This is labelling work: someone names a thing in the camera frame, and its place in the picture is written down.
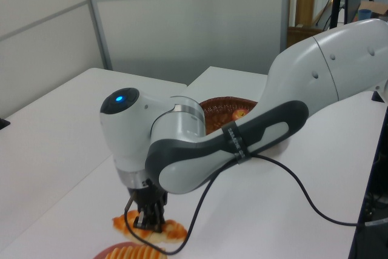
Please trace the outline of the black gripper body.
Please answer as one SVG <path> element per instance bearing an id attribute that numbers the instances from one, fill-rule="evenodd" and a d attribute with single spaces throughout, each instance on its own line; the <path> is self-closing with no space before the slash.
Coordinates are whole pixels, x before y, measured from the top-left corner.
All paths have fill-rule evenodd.
<path id="1" fill-rule="evenodd" d="M 129 188 L 129 194 L 134 194 L 134 202 L 138 206 L 149 206 L 155 203 L 159 203 L 161 206 L 167 204 L 167 192 L 160 189 L 151 180 L 145 180 L 142 182 L 143 188 L 132 189 Z"/>

